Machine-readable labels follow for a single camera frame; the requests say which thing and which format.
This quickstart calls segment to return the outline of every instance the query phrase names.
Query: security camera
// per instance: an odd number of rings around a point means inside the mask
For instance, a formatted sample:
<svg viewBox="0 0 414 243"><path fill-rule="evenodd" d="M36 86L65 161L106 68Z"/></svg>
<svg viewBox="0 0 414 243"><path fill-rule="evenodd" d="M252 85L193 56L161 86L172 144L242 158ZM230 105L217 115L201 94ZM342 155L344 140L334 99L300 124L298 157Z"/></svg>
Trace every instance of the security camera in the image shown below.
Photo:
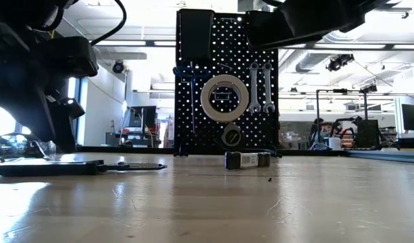
<svg viewBox="0 0 414 243"><path fill-rule="evenodd" d="M112 67L112 71L116 74L121 74L124 71L124 63L122 60L115 61L115 64Z"/></svg>

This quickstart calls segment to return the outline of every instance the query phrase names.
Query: window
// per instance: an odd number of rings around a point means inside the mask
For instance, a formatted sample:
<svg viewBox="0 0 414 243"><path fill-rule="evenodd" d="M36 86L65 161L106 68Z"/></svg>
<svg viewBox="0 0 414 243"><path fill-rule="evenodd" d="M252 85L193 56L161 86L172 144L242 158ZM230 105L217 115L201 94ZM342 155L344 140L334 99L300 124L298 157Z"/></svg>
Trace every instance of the window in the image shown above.
<svg viewBox="0 0 414 243"><path fill-rule="evenodd" d="M0 107L0 135L15 131L16 120L6 110Z"/></svg>

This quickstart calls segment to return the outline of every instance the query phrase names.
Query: black cable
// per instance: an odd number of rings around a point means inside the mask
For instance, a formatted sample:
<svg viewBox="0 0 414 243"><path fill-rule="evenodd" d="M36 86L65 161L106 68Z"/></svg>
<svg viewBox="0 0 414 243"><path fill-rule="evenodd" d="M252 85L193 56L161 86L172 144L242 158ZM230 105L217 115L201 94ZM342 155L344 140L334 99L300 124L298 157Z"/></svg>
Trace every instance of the black cable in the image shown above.
<svg viewBox="0 0 414 243"><path fill-rule="evenodd" d="M44 31L44 32L48 32L48 31L52 31L55 30L59 24L61 23L61 21L63 20L63 16L64 16L64 9L59 8L57 15L55 17L55 19L53 20L52 24L49 26L45 26L45 27L33 27L35 30L38 31Z"/></svg>
<svg viewBox="0 0 414 243"><path fill-rule="evenodd" d="M283 3L281 1L275 1L275 0L262 0L262 2L271 5L273 7L281 7Z"/></svg>
<svg viewBox="0 0 414 243"><path fill-rule="evenodd" d="M108 33L104 34L103 36L100 36L99 38L91 41L91 45L94 46L97 43L109 38L110 36L113 36L116 32L120 31L124 24L126 24L126 20L127 20L127 12L126 12L126 8L124 7L124 5L121 3L120 0L115 0L115 2L118 4L118 6L121 8L121 11L123 12L123 18L121 20L121 22L111 31L109 31Z"/></svg>

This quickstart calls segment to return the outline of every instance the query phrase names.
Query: cable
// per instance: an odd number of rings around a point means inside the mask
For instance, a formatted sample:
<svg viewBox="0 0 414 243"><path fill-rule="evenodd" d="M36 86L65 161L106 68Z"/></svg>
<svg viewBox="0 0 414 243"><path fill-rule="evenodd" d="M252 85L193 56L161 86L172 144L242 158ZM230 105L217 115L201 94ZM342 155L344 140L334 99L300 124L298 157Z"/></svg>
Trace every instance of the cable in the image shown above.
<svg viewBox="0 0 414 243"><path fill-rule="evenodd" d="M262 2L271 5L273 7L281 7L283 3L281 1L275 1L275 0L262 0Z"/></svg>
<svg viewBox="0 0 414 243"><path fill-rule="evenodd" d="M151 139L151 148L154 148L154 142L153 142L153 134L151 133L150 129L148 128L147 125L145 125L145 128L147 129L148 133L150 134L150 139Z"/></svg>
<svg viewBox="0 0 414 243"><path fill-rule="evenodd" d="M371 75L375 76L377 79L379 79L379 80L381 80L382 82L386 83L386 84L387 84L387 85L389 85L390 87L394 87L394 86L393 86L392 84L390 84L389 82L387 82L387 81L383 80L383 79L382 79L382 78L380 78L378 75L376 75L376 74L374 74L373 72L371 72L369 69L367 69L367 67L365 67L365 66L361 65L358 61L354 60L354 62L355 62L356 64L358 64L360 67L362 67L364 70L368 71ZM408 95L408 94L404 94L404 95L408 96L408 97L409 97L409 98L411 98L411 99L414 99L414 97L412 97L411 95Z"/></svg>
<svg viewBox="0 0 414 243"><path fill-rule="evenodd" d="M130 105L132 105L132 102L133 102L133 92L132 92L132 96L130 97ZM121 124L120 141L119 141L120 145L121 145L121 141L122 141L122 138L123 138L124 124L126 124L127 118L130 117L130 110L132 110L132 109L133 108L130 107L129 109L126 110L126 111L128 111L127 115L125 115L125 118L123 119L123 123Z"/></svg>
<svg viewBox="0 0 414 243"><path fill-rule="evenodd" d="M43 32L50 32L55 30L59 24L61 23L61 21L63 20L63 16L64 16L64 9L59 8L57 15L55 17L55 19L53 20L52 24L49 26L45 26L45 27L33 27L35 30L38 31L43 31Z"/></svg>
<svg viewBox="0 0 414 243"><path fill-rule="evenodd" d="M114 35L116 32L120 31L124 24L126 24L126 20L127 20L127 12L126 12L126 8L124 7L124 5L121 3L120 0L115 0L115 2L118 4L118 6L121 8L121 11L123 12L123 18L121 20L121 22L111 31L109 31L108 33L104 34L103 36L100 36L99 38L91 41L91 45L94 46L97 43L105 40L106 38L109 38L110 36Z"/></svg>

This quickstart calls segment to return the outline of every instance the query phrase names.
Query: monitor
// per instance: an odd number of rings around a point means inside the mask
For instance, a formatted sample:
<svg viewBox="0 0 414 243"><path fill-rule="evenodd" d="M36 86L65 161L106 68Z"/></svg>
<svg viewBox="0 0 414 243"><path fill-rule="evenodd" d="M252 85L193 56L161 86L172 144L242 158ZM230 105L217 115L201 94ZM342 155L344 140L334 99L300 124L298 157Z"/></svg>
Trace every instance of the monitor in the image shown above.
<svg viewBox="0 0 414 243"><path fill-rule="evenodd" d="M156 106L130 107L129 127L140 128L143 124L155 129Z"/></svg>
<svg viewBox="0 0 414 243"><path fill-rule="evenodd" d="M402 105L403 129L414 131L414 105Z"/></svg>

